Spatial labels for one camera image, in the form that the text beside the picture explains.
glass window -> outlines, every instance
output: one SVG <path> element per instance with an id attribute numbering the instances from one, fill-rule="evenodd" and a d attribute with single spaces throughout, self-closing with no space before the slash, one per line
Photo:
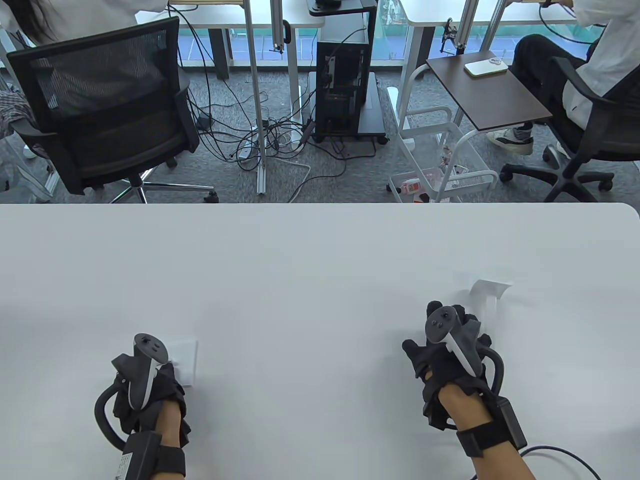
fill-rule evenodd
<path id="1" fill-rule="evenodd" d="M 199 60 L 202 61 L 202 54 L 205 60 L 211 60 L 213 53 L 211 51 L 211 42 L 209 41 L 208 30 L 196 30 L 201 45 L 196 43 L 191 30 L 181 28 L 178 34 L 178 49 L 182 60 Z"/>
<path id="2" fill-rule="evenodd" d="M 577 24 L 572 25 L 549 25 L 551 29 L 558 32 L 560 35 L 566 38 L 572 38 L 581 42 L 594 42 L 600 37 L 602 28 L 600 27 L 588 27 L 582 28 Z M 453 44 L 447 42 L 445 45 L 445 52 L 440 52 L 442 46 L 442 33 L 444 28 L 436 28 L 435 35 L 433 37 L 433 43 L 431 45 L 431 51 L 429 56 L 431 58 L 442 57 L 446 55 L 454 54 Z M 484 34 L 486 33 L 486 27 L 473 27 L 471 29 L 471 35 L 467 43 L 467 52 L 477 52 L 480 50 Z M 513 52 L 516 44 L 523 36 L 537 33 L 544 35 L 551 39 L 555 44 L 561 46 L 563 49 L 572 53 L 576 57 L 585 58 L 587 54 L 588 44 L 577 44 L 569 40 L 565 40 L 558 35 L 555 35 L 544 25 L 530 25 L 530 26 L 501 26 L 495 34 L 495 38 L 491 44 L 491 50 L 498 57 L 504 58 L 506 63 L 513 61 Z"/>
<path id="3" fill-rule="evenodd" d="M 309 60 L 315 58 L 316 54 L 317 29 L 302 28 L 296 31 L 296 52 L 298 60 Z M 249 61 L 249 42 L 246 37 L 246 29 L 229 29 L 231 38 L 231 58 L 234 60 Z M 273 36 L 271 29 L 253 29 L 253 39 L 255 41 L 255 53 L 258 61 L 261 60 L 286 60 L 287 51 L 283 54 L 273 51 Z"/>
<path id="4" fill-rule="evenodd" d="M 398 0 L 381 0 L 373 40 L 372 60 L 402 60 L 409 25 Z"/>

computer tower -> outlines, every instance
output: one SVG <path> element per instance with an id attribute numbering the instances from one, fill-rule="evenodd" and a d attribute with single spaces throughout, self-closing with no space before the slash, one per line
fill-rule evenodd
<path id="1" fill-rule="evenodd" d="M 371 54 L 365 15 L 337 15 L 319 32 L 314 134 L 357 136 Z"/>

label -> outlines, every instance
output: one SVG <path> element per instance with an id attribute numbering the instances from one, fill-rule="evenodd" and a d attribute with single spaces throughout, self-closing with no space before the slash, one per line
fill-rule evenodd
<path id="1" fill-rule="evenodd" d="M 118 472 L 116 473 L 115 480 L 125 480 L 125 478 L 127 478 L 131 457 L 133 457 L 133 453 L 125 453 L 120 457 L 120 464 L 118 466 Z"/>

hand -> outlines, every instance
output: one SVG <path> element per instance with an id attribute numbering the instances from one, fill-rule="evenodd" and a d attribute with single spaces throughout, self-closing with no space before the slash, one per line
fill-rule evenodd
<path id="1" fill-rule="evenodd" d="M 128 382 L 122 384 L 113 406 L 113 414 L 120 419 L 120 427 L 124 433 L 156 430 L 162 434 L 163 441 L 166 433 L 168 441 L 174 442 L 177 429 L 178 446 L 184 447 L 189 442 L 191 428 L 183 420 L 187 414 L 184 389 L 175 379 L 172 364 L 163 365 L 158 370 L 149 401 L 142 411 L 136 412 L 129 405 L 128 388 Z"/>
<path id="2" fill-rule="evenodd" d="M 427 316 L 431 315 L 442 303 L 437 300 L 429 302 Z M 461 305 L 454 305 L 462 325 L 477 318 L 465 312 Z M 484 345 L 491 345 L 491 338 L 482 335 L 478 341 Z M 444 343 L 432 344 L 426 340 L 424 347 L 418 346 L 413 340 L 405 340 L 402 344 L 406 356 L 411 360 L 416 378 L 424 381 L 422 398 L 425 402 L 423 414 L 429 417 L 429 423 L 436 428 L 443 429 L 448 418 L 447 411 L 440 403 L 438 393 L 448 383 L 461 377 L 469 376 L 456 356 L 447 350 Z"/>

white shirt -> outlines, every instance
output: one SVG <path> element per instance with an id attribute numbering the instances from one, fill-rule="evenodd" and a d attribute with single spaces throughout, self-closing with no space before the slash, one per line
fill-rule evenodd
<path id="1" fill-rule="evenodd" d="M 166 0 L 41 0 L 54 40 L 62 42 L 83 36 L 137 25 L 136 13 L 141 10 L 161 12 Z M 0 0 L 0 26 L 10 32 L 19 29 L 8 5 Z"/>
<path id="2" fill-rule="evenodd" d="M 607 24 L 589 63 L 578 75 L 597 94 L 604 95 L 640 65 L 640 0 L 574 0 L 578 23 Z M 563 92 L 567 116 L 585 129 L 591 102 L 567 82 Z"/>

